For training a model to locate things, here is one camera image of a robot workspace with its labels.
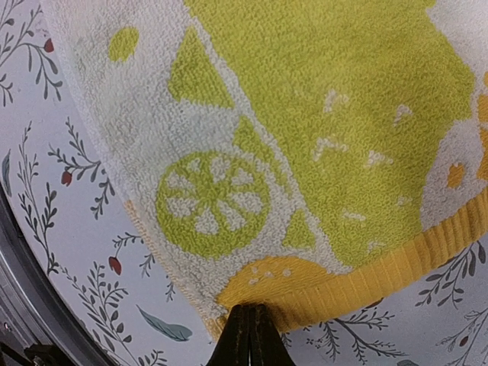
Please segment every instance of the lemon slice pattern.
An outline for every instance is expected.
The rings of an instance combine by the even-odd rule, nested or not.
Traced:
[[[265,175],[253,161],[195,152],[170,165],[156,210],[166,238],[186,252],[219,258],[248,245],[269,212]]]

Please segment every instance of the terry cloth towel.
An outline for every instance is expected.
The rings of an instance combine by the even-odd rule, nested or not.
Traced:
[[[209,330],[406,286],[488,228],[486,0],[43,0],[113,185]]]

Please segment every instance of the leaf pattern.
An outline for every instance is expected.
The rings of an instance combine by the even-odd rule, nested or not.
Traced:
[[[139,306],[137,306],[141,315],[147,321],[147,323],[153,327],[158,332],[164,334],[165,336],[173,339],[177,342],[185,342],[188,341],[193,334],[190,329],[186,326],[180,326],[178,324],[168,324],[163,322],[161,319],[156,318],[155,316],[149,315],[144,310],[142,310]]]
[[[10,188],[10,151],[8,151],[7,155],[3,159],[2,162],[2,178],[3,178],[3,188],[5,189],[5,193],[12,197],[12,191]]]
[[[34,25],[39,21],[40,14],[42,13],[40,5],[37,6],[36,10],[30,10],[29,20],[21,22],[20,32],[12,29],[16,24],[12,16],[18,11],[19,7],[22,8],[20,5],[23,5],[24,2],[25,0],[5,0],[3,12],[0,13],[0,90],[2,90],[3,107],[6,107],[8,103],[12,104],[14,102],[12,95],[14,83],[7,80],[8,74],[4,72],[5,63],[21,49],[27,50],[28,72],[33,70],[33,55],[37,58],[39,69],[37,70],[35,84],[38,85],[41,83],[41,80],[43,81],[43,99],[46,100],[50,91],[54,90],[56,99],[61,101],[61,93],[59,90],[63,86],[63,81],[54,81],[53,76],[58,75],[59,70],[54,61],[47,55],[53,51],[52,46],[49,46],[48,43],[40,46],[30,41],[34,37]]]

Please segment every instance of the yellow and white towel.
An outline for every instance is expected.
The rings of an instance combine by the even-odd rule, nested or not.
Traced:
[[[488,3],[43,0],[88,132],[214,334],[368,305],[488,229]]]

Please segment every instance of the yellow ribbed hem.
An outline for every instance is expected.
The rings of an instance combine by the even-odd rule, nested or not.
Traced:
[[[151,252],[164,265],[164,259],[138,220],[130,201],[125,207]],[[463,248],[488,231],[488,188],[468,201],[457,213],[439,225],[417,235],[397,249],[353,272],[339,275],[313,287],[298,288],[279,297],[263,299],[274,323],[281,331],[326,321],[378,301],[420,279],[446,263]],[[173,278],[178,285],[178,278]],[[191,294],[183,294],[192,305]],[[203,319],[208,331],[218,339],[225,317]]]

